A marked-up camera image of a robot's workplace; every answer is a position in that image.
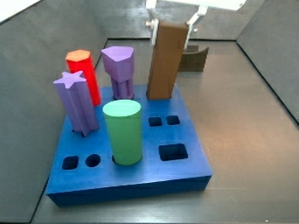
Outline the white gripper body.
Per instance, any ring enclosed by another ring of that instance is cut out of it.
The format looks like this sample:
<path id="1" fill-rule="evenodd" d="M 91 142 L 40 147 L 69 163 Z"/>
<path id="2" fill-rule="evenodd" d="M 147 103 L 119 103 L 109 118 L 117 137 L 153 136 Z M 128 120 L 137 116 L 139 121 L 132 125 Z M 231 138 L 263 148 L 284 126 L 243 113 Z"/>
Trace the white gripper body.
<path id="1" fill-rule="evenodd" d="M 153 9 L 159 1 L 236 11 L 247 0 L 145 0 L 145 8 Z"/>

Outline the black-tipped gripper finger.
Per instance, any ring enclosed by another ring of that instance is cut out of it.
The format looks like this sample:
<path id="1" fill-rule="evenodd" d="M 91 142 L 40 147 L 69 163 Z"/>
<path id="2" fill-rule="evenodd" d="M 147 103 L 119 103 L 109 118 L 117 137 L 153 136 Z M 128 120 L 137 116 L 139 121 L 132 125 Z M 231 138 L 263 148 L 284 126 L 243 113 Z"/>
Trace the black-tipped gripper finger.
<path id="1" fill-rule="evenodd" d="M 159 19 L 155 17 L 153 10 L 147 9 L 149 19 L 145 21 L 145 26 L 151 29 L 151 45 L 155 46 L 157 28 L 159 28 Z"/>

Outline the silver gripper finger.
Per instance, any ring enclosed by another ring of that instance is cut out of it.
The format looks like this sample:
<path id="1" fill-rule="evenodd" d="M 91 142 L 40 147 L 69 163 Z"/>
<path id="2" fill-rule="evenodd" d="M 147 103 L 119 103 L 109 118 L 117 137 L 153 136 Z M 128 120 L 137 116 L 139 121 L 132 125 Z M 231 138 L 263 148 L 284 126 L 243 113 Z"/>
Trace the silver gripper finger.
<path id="1" fill-rule="evenodd" d="M 185 37 L 185 41 L 184 41 L 184 45 L 188 45 L 188 41 L 189 41 L 189 36 L 192 34 L 193 31 L 193 26 L 201 21 L 201 19 L 205 16 L 208 8 L 205 6 L 199 6 L 196 12 L 193 13 L 193 15 L 191 16 L 191 19 L 185 22 L 187 26 L 188 26 L 188 33 L 187 33 L 187 37 Z"/>

